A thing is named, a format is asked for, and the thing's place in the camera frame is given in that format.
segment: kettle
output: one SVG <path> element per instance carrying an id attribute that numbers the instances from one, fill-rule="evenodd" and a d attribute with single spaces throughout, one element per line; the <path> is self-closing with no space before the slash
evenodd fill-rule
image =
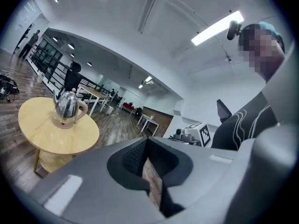
<path id="1" fill-rule="evenodd" d="M 72 128 L 75 121 L 82 118 L 87 113 L 87 104 L 78 99 L 75 94 L 76 89 L 64 92 L 57 100 L 53 90 L 53 101 L 55 109 L 53 111 L 52 123 L 62 129 Z M 83 108 L 82 113 L 78 114 L 79 107 Z"/>

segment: kettle handle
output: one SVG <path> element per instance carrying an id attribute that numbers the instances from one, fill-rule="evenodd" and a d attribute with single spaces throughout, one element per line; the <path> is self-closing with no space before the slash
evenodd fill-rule
<path id="1" fill-rule="evenodd" d="M 83 111 L 82 111 L 82 113 L 80 113 L 78 115 L 79 107 L 82 107 Z M 78 110 L 77 110 L 76 121 L 81 119 L 87 113 L 87 109 L 88 109 L 87 104 L 85 102 L 83 102 L 82 100 L 78 100 Z"/>

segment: railing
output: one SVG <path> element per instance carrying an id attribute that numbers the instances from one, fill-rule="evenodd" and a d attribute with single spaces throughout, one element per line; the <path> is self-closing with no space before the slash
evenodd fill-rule
<path id="1" fill-rule="evenodd" d="M 33 54 L 30 54 L 29 58 L 36 65 L 38 71 L 40 70 L 45 74 L 46 78 L 48 79 L 48 83 L 51 83 L 59 90 L 64 87 L 65 75 L 70 67 L 61 63 L 57 58 L 39 46 L 33 48 Z M 98 92 L 110 94 L 110 91 L 103 88 L 103 85 L 100 86 L 85 76 L 81 74 L 79 75 L 81 76 L 80 84 L 91 87 Z M 81 94 L 83 95 L 83 99 L 89 96 L 88 94 Z"/>

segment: red cloth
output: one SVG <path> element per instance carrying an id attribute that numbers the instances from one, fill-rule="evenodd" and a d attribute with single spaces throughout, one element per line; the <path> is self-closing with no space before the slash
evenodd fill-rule
<path id="1" fill-rule="evenodd" d="M 130 110 L 134 110 L 134 107 L 128 105 L 127 103 L 123 103 L 123 106 L 130 109 Z"/>

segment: kettle spout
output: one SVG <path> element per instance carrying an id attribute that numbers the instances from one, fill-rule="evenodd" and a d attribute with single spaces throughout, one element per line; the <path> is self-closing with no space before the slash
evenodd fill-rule
<path id="1" fill-rule="evenodd" d="M 56 98 L 56 93 L 55 93 L 55 90 L 53 90 L 53 102 L 54 102 L 54 105 L 56 106 L 57 103 L 58 103 L 58 100 Z"/>

